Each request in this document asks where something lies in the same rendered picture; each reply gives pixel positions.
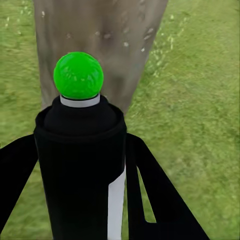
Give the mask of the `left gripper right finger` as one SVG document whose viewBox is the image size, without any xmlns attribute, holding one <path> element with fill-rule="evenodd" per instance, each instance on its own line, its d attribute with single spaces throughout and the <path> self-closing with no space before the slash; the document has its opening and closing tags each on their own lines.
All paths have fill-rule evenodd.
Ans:
<svg viewBox="0 0 240 240">
<path fill-rule="evenodd" d="M 129 240 L 210 240 L 145 142 L 125 140 Z M 145 220 L 139 168 L 156 223 Z"/>
</svg>

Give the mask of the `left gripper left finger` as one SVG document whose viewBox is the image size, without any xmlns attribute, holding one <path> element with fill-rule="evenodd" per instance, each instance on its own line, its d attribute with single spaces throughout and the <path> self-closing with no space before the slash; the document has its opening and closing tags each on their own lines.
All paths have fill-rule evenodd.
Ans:
<svg viewBox="0 0 240 240">
<path fill-rule="evenodd" d="M 0 232 L 3 231 L 38 160 L 33 134 L 0 148 Z"/>
</svg>

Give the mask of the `pesticide atomizer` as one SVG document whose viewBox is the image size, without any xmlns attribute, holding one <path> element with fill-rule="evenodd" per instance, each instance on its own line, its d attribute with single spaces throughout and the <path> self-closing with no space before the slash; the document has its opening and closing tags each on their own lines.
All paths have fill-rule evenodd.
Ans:
<svg viewBox="0 0 240 240">
<path fill-rule="evenodd" d="M 127 125 L 99 92 L 100 63 L 73 51 L 56 64 L 61 95 L 33 131 L 53 240 L 122 240 Z"/>
</svg>

